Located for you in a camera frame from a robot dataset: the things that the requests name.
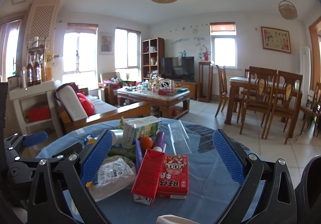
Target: orange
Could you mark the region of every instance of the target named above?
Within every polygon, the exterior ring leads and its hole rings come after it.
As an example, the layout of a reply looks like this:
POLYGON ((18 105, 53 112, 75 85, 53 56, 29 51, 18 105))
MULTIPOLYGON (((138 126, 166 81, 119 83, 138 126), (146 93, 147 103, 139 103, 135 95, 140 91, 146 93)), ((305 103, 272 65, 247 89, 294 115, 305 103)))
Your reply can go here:
POLYGON ((142 151, 153 148, 153 140, 150 137, 144 136, 139 141, 141 143, 142 151))

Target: glass bottle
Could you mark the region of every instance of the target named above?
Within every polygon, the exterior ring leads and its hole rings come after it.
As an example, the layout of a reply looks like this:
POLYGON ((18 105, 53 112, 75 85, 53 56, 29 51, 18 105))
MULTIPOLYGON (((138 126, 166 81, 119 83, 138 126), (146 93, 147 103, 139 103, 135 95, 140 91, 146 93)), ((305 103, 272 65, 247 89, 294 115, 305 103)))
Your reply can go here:
POLYGON ((39 63, 39 54, 37 54, 35 63, 33 64, 33 84, 41 84, 41 66, 39 63))
POLYGON ((27 86, 33 86, 33 61, 31 60, 31 55, 29 55, 29 62, 26 68, 26 81, 27 86))

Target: bookshelf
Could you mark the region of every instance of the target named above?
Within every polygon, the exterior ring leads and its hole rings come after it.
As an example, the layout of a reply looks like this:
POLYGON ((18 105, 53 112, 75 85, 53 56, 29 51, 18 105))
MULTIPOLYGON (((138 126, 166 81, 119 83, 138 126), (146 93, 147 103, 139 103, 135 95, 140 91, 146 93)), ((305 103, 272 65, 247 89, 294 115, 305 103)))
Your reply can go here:
POLYGON ((148 39, 142 42, 142 81, 150 79, 152 71, 161 72, 161 58, 165 57, 164 39, 148 39))

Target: television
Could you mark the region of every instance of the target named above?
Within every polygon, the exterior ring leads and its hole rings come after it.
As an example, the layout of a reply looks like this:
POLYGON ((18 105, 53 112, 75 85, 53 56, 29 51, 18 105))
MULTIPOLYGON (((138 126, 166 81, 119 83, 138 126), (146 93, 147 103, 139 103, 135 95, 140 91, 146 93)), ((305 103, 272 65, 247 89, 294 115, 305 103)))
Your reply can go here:
POLYGON ((164 57, 160 61, 163 78, 194 81, 194 57, 164 57))

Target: silver screw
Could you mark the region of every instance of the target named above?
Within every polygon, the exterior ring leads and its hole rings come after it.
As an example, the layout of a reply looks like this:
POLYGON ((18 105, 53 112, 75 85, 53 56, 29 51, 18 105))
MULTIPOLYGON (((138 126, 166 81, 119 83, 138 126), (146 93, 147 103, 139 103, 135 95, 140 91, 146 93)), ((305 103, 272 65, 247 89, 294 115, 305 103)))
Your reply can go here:
POLYGON ((70 161, 76 160, 76 159, 77 159, 77 154, 74 154, 74 153, 73 153, 73 154, 69 155, 68 159, 69 159, 70 161))
POLYGON ((257 156, 254 153, 251 153, 249 156, 250 160, 252 161, 256 161, 257 160, 257 156))
POLYGON ((285 160, 279 159, 279 163, 282 164, 282 165, 285 165, 285 160))
POLYGON ((44 164, 46 164, 46 162, 47 162, 46 159, 41 159, 40 162, 39 162, 39 164, 40 164, 40 165, 44 165, 44 164))

